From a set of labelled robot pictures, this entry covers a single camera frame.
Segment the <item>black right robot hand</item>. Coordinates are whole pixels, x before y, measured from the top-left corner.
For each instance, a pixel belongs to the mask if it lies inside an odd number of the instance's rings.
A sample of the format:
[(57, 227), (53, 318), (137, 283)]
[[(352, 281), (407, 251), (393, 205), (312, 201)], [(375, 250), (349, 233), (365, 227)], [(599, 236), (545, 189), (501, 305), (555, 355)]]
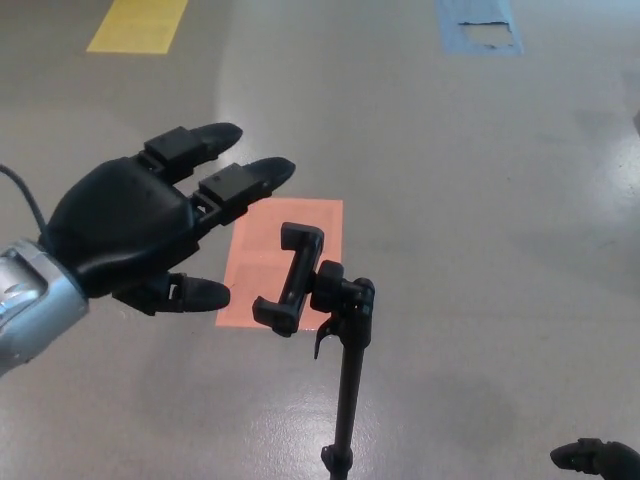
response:
[(610, 480), (639, 479), (639, 452), (617, 441), (580, 438), (553, 449), (550, 458), (563, 470)]

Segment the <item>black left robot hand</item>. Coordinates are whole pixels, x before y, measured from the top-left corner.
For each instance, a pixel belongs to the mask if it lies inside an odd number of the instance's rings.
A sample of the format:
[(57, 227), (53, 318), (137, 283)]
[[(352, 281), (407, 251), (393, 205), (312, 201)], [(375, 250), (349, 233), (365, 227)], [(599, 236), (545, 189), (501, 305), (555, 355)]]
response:
[(233, 163), (199, 182), (178, 182), (218, 159), (243, 131), (232, 123), (174, 128), (134, 156), (106, 161), (59, 201), (47, 224), (55, 258), (89, 298), (106, 295), (153, 316), (225, 308), (222, 283), (172, 272), (217, 226), (245, 215), (291, 178), (293, 162), (271, 157)]

